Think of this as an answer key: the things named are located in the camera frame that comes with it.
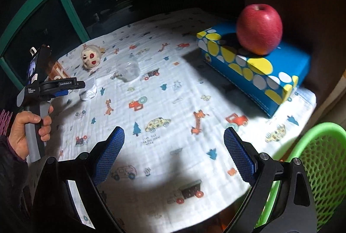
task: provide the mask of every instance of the green plastic mesh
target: green plastic mesh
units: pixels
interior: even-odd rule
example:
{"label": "green plastic mesh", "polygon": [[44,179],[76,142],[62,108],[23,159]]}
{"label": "green plastic mesh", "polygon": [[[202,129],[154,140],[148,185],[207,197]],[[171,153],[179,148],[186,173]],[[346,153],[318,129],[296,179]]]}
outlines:
{"label": "green plastic mesh", "polygon": [[314,195],[317,230],[332,217],[346,193],[346,150],[337,139],[320,136],[300,155]]}

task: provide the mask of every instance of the polka dot box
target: polka dot box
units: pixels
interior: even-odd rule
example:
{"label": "polka dot box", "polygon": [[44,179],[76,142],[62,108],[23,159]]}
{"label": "polka dot box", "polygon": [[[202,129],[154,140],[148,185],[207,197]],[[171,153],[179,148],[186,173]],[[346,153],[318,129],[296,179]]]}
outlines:
{"label": "polka dot box", "polygon": [[304,80],[310,55],[281,42],[269,55],[256,56],[240,46],[235,31],[235,23],[227,22],[199,32],[203,58],[271,117]]}

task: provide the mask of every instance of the stuffed toy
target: stuffed toy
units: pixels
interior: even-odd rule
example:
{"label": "stuffed toy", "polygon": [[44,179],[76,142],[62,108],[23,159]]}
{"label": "stuffed toy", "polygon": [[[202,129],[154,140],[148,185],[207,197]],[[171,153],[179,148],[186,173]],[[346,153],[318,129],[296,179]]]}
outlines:
{"label": "stuffed toy", "polygon": [[81,59],[83,65],[86,69],[92,69],[95,66],[98,66],[101,62],[101,56],[104,54],[104,48],[100,48],[96,45],[83,45],[84,49],[82,50]]}

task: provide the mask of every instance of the sleeve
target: sleeve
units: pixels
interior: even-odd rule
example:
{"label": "sleeve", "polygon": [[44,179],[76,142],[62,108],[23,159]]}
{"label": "sleeve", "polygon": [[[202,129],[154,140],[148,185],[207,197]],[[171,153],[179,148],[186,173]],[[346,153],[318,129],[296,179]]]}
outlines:
{"label": "sleeve", "polygon": [[28,175],[28,164],[0,136],[0,222],[7,232],[29,232],[29,221],[21,212],[21,192]]}
{"label": "sleeve", "polygon": [[14,152],[6,136],[0,136],[0,193],[6,202],[20,208],[20,197],[28,176],[28,164]]}

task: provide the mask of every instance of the clear plastic cup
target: clear plastic cup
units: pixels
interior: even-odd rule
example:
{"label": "clear plastic cup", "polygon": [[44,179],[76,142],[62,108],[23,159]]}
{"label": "clear plastic cup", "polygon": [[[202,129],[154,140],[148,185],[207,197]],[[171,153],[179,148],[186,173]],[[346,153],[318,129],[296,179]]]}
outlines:
{"label": "clear plastic cup", "polygon": [[136,79],[141,73],[138,66],[138,60],[133,54],[126,54],[117,57],[115,67],[120,74],[119,79],[124,82],[130,82]]}

